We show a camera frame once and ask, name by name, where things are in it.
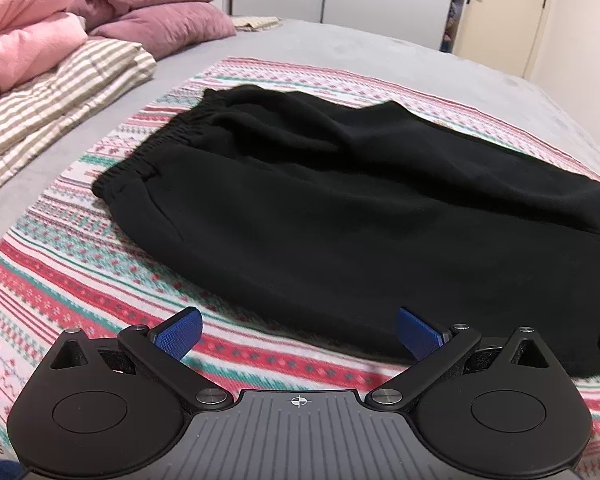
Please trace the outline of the pink fleece blanket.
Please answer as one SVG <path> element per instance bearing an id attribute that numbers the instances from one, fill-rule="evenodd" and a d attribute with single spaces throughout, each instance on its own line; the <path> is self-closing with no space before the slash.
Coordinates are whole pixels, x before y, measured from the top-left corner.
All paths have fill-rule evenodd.
<path id="1" fill-rule="evenodd" d="M 73 0 L 0 0 L 0 94 L 47 72 L 87 40 Z"/>

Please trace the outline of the beige striped pillow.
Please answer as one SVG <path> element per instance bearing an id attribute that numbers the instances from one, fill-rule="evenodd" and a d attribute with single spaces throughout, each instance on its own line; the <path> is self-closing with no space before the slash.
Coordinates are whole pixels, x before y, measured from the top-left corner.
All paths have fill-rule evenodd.
<path id="1" fill-rule="evenodd" d="M 156 68 L 137 42 L 92 39 L 0 96 L 0 187 L 84 120 L 151 80 Z"/>

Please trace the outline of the cream door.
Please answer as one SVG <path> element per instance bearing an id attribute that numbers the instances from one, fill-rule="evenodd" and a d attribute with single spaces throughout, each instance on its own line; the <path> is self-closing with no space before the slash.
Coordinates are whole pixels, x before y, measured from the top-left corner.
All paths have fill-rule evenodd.
<path id="1" fill-rule="evenodd" d="M 453 53 L 527 79 L 542 41 L 550 0 L 463 0 Z"/>

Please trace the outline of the mauve pillow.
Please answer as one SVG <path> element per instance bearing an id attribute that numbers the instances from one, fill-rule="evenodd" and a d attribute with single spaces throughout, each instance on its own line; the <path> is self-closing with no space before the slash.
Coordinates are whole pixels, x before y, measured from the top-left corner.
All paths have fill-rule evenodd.
<path id="1" fill-rule="evenodd" d="M 156 60 L 194 44 L 236 35 L 230 17 L 211 3 L 178 2 L 146 6 L 97 26 L 92 35 L 137 42 Z"/>

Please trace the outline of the red green patterned knit blanket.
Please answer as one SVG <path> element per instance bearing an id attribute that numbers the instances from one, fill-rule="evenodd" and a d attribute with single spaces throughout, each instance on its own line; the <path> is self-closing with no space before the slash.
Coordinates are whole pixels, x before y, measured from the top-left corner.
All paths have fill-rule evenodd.
<path id="1" fill-rule="evenodd" d="M 201 344 L 185 358 L 230 390 L 376 385 L 396 367 L 286 337 L 217 296 L 185 283 L 116 228 L 91 186 L 204 89 L 256 84 L 299 90 L 344 105 L 394 101 L 412 113 L 565 170 L 586 173 L 572 156 L 526 130 L 465 104 L 344 72 L 227 58 L 142 108 L 73 162 L 0 239 L 0 442 L 7 415 L 55 336 L 71 326 L 109 336 L 131 322 L 155 323 L 182 307 L 204 317 Z"/>

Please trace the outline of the small beige cloth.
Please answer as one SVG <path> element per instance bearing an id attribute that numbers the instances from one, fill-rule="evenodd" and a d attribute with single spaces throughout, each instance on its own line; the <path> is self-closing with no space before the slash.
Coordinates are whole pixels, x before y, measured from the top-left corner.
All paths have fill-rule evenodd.
<path id="1" fill-rule="evenodd" d="M 240 32 L 262 32 L 278 27 L 282 22 L 277 16 L 232 16 L 230 19 Z"/>

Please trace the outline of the black sweatpants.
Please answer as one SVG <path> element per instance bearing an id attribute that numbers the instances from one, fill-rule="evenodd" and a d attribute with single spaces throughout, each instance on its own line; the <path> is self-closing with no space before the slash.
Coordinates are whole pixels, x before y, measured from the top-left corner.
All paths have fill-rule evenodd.
<path id="1" fill-rule="evenodd" d="M 600 375 L 600 182 L 396 102 L 209 89 L 93 193 L 260 318 L 385 356 L 403 307 L 486 336 L 530 325 L 571 376 Z"/>

